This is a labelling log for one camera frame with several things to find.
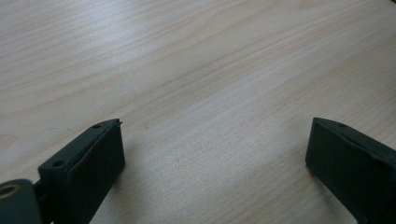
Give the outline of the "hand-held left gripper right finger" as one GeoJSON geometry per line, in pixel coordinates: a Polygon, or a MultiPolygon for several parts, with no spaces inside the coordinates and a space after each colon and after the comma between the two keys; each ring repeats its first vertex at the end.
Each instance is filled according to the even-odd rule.
{"type": "Polygon", "coordinates": [[[358,224],[396,224],[396,150],[343,123],[314,118],[305,162],[358,224]]]}

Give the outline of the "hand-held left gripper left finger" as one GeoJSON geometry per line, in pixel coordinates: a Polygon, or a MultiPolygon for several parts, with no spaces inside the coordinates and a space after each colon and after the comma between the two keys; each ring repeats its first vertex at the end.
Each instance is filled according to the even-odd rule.
{"type": "Polygon", "coordinates": [[[125,166],[119,119],[97,123],[38,167],[49,224],[88,224],[125,166]]]}

